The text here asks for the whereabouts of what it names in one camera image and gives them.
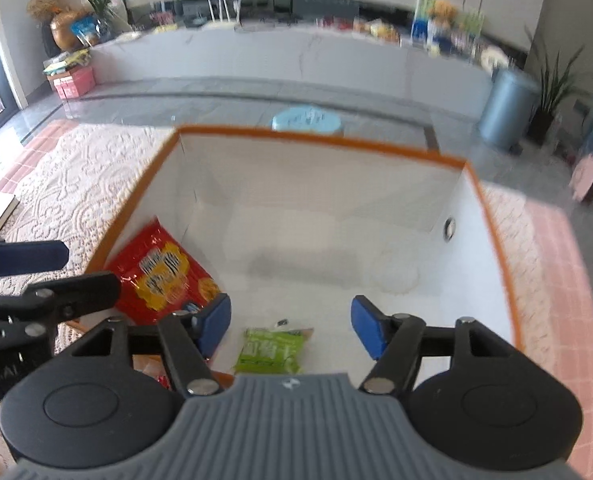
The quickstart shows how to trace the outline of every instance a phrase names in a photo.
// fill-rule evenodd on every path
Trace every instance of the light blue plastic stool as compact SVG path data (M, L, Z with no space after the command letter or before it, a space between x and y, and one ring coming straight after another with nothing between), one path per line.
M275 132L311 132L320 135L342 135L341 118L327 110L311 106L290 108L274 116Z

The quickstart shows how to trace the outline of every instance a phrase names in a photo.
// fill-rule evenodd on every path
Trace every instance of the white logo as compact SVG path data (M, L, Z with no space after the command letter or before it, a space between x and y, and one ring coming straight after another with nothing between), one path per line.
M284 381L281 382L281 384L283 384L284 388L287 388L290 391L294 391L299 386L301 386L301 381L299 381L298 379L291 378L291 379L285 379Z

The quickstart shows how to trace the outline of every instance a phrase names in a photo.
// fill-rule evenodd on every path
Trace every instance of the green snack bag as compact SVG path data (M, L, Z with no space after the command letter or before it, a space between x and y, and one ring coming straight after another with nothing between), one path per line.
M307 336L300 331L273 332L264 328L245 331L243 350L234 366L236 373L297 374L297 354Z

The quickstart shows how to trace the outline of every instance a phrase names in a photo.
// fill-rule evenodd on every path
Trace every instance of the blue-gray trash can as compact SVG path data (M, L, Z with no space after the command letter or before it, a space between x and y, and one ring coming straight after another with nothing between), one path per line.
M526 131L541 88L531 76L520 70L499 70L493 80L493 90L483 110L479 132L485 142L509 150Z

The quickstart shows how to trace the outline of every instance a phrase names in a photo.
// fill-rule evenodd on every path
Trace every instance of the pink box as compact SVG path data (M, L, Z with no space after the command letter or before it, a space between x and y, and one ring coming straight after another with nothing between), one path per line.
M86 66L68 77L55 79L54 86L62 100L84 96L96 86L94 71L91 66Z

